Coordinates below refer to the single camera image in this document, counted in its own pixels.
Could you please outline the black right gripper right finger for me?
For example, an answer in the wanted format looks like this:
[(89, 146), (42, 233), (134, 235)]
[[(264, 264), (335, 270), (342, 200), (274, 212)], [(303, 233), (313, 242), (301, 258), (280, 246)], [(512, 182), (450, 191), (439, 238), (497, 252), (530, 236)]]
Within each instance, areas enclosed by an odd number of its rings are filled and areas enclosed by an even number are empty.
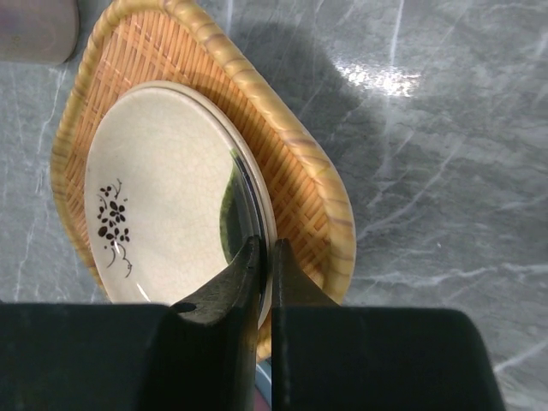
[(501, 410), (483, 339), (453, 309), (342, 307), (273, 250), (276, 410)]

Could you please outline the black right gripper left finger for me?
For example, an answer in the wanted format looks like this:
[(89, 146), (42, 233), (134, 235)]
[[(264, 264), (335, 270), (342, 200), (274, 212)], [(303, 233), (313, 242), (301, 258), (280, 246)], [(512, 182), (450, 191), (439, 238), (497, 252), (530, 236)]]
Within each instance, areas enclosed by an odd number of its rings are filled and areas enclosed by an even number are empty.
[(261, 254), (171, 306), (2, 304), (2, 409), (252, 409)]

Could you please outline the cream plate with black flowers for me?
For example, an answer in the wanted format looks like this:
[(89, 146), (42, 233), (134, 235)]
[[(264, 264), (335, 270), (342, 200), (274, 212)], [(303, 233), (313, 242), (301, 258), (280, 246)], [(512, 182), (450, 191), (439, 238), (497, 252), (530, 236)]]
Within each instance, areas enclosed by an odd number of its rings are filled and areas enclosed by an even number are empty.
[(172, 305), (224, 270), (247, 238), (277, 228), (258, 163), (232, 121), (189, 86), (124, 93), (92, 138), (86, 227), (108, 298)]

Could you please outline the woven orange bamboo tray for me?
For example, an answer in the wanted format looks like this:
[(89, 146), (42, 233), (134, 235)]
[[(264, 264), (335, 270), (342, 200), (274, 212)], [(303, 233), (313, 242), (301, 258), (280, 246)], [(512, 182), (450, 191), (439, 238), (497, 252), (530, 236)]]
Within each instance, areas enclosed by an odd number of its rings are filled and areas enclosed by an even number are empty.
[(301, 269), (341, 302), (356, 258), (343, 181), (293, 112), (193, 1), (115, 1), (88, 38), (51, 151), (57, 213), (86, 266), (95, 266), (83, 197), (92, 137), (119, 97), (148, 80), (202, 92), (235, 124), (265, 178), (278, 234), (289, 240)]

